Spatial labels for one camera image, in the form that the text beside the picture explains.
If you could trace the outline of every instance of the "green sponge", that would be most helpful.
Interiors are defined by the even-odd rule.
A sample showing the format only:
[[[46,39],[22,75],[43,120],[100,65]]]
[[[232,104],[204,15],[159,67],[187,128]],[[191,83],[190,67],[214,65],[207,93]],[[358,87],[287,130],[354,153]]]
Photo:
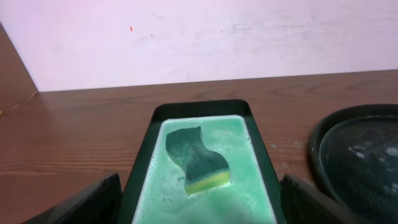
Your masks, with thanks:
[[[189,195],[229,182],[227,161],[203,145],[200,126],[168,133],[166,151],[184,170],[185,191]]]

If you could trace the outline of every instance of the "round black dish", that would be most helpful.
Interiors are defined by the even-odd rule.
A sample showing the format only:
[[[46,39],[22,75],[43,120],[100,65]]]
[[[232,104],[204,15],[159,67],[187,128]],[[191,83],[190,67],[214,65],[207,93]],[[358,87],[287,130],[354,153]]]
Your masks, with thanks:
[[[321,190],[375,223],[398,223],[398,105],[363,105],[320,122],[310,146]]]

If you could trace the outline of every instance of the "pink wall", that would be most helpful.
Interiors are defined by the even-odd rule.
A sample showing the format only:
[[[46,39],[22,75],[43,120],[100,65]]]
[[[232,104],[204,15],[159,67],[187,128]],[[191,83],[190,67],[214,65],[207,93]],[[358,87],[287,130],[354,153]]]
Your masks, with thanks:
[[[396,0],[0,0],[0,20],[40,91],[398,68]]]

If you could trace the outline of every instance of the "black tray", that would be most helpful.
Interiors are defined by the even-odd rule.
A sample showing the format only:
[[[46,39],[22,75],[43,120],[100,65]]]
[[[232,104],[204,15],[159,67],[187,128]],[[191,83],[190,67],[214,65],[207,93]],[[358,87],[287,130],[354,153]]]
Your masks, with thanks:
[[[171,103],[156,108],[123,192],[118,224],[132,222],[162,122],[167,119],[225,115],[244,118],[272,209],[277,222],[282,223],[284,216],[280,206],[279,182],[248,103],[243,100],[220,100]]]
[[[396,223],[396,146],[398,105],[361,105],[334,112],[312,137],[315,180],[324,193],[362,217]],[[386,155],[388,148],[397,155]]]

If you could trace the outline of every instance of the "wood grain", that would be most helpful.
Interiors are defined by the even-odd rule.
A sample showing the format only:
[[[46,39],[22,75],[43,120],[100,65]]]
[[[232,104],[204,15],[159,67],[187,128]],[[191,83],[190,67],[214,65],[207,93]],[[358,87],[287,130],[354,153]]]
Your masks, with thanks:
[[[0,116],[36,92],[30,75],[0,23]]]
[[[18,223],[112,172],[124,186],[155,108],[243,99],[278,178],[314,185],[307,140],[326,115],[398,103],[398,70],[41,93],[0,119],[0,223]]]

